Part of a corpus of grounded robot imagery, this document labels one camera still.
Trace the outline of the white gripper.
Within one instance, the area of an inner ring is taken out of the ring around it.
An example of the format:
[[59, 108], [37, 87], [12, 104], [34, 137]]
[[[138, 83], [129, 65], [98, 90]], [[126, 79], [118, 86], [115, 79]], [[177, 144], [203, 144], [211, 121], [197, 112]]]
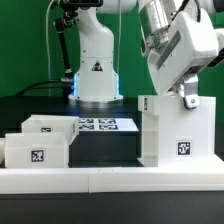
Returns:
[[200, 22], [182, 11], [170, 26], [168, 37], [167, 45], [161, 51], [152, 49], [147, 58], [154, 88], [162, 95], [172, 87], [175, 96], [183, 97], [184, 107], [193, 110], [200, 104], [198, 76], [185, 74], [190, 69], [198, 73], [218, 56], [215, 29], [206, 11], [201, 12]]

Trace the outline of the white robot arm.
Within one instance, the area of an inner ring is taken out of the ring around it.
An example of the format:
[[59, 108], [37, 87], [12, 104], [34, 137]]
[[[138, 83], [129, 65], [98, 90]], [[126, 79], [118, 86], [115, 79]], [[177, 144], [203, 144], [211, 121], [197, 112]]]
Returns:
[[186, 109], [199, 105], [198, 73], [224, 60], [224, 29], [210, 16], [224, 12], [224, 0], [59, 0], [63, 24], [76, 25], [80, 68], [71, 98], [85, 104], [107, 104], [123, 98], [113, 68], [113, 33], [97, 19], [138, 9], [141, 52], [154, 89], [183, 98]]

